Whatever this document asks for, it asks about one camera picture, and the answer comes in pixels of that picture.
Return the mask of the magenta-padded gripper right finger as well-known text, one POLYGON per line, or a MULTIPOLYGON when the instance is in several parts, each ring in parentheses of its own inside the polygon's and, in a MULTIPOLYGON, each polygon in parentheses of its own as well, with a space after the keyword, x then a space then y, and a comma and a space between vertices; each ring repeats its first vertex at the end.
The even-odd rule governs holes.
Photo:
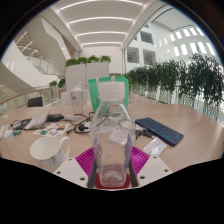
POLYGON ((132 187, 143 187, 172 173, 173 171, 159 157, 149 156, 136 147, 132 148, 129 165, 132 187))

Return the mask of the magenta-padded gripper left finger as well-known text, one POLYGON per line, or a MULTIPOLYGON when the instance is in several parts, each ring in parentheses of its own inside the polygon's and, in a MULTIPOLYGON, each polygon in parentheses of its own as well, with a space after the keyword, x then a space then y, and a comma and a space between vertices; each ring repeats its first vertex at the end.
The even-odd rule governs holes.
POLYGON ((54 174, 84 188, 93 188, 97 165, 92 148, 87 149, 76 158, 66 159, 54 174))

